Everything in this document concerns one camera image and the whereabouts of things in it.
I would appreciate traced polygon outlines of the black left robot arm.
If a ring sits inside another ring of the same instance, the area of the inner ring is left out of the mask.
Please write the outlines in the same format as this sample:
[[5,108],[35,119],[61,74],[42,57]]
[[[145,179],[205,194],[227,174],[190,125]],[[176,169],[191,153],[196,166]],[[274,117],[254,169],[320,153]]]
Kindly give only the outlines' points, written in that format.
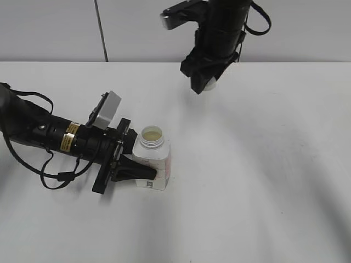
[[[137,133],[131,129],[130,120],[122,118],[116,128],[109,126],[121,98],[109,91],[101,96],[97,106],[89,115],[86,124],[79,124],[53,114],[25,96],[37,96],[48,103],[51,99],[38,92],[14,90],[8,83],[1,83],[1,132],[12,156],[25,168],[39,175],[42,185],[49,188],[46,179],[59,182],[57,189],[66,187],[84,174],[93,164],[100,169],[93,185],[93,192],[104,194],[109,181],[134,179],[153,180],[156,169],[128,158],[132,154]],[[14,150],[12,143],[42,148],[53,156],[55,152],[73,156],[75,166],[87,161],[82,170],[61,171],[57,174],[45,172],[48,161],[41,169],[25,162]]]

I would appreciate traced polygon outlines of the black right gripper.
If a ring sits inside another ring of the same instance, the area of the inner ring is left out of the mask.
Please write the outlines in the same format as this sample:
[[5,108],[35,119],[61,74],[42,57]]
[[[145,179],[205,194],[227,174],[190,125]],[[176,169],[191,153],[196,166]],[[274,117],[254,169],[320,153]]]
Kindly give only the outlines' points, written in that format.
[[206,54],[200,48],[193,48],[181,62],[180,71],[190,77],[191,89],[199,95],[205,92],[203,89],[212,77],[218,80],[224,71],[237,60],[238,52],[236,51],[227,57],[217,57]]

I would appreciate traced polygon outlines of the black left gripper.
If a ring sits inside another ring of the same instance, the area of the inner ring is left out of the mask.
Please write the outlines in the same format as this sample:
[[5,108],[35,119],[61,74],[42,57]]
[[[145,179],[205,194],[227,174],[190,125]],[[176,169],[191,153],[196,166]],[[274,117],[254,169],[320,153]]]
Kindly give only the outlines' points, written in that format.
[[137,163],[124,155],[131,155],[138,133],[129,128],[131,121],[122,118],[117,128],[106,128],[81,125],[71,146],[73,156],[82,156],[84,160],[100,165],[98,175],[92,191],[104,194],[110,180],[119,182],[124,180],[153,180],[156,169]]

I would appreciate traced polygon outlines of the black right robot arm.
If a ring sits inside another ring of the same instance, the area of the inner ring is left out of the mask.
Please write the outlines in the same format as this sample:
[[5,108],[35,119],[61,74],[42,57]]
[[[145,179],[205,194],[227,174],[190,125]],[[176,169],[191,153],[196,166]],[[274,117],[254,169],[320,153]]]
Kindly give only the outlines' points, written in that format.
[[195,46],[180,70],[191,89],[201,94],[238,57],[236,48],[251,1],[209,1],[206,17],[195,34]]

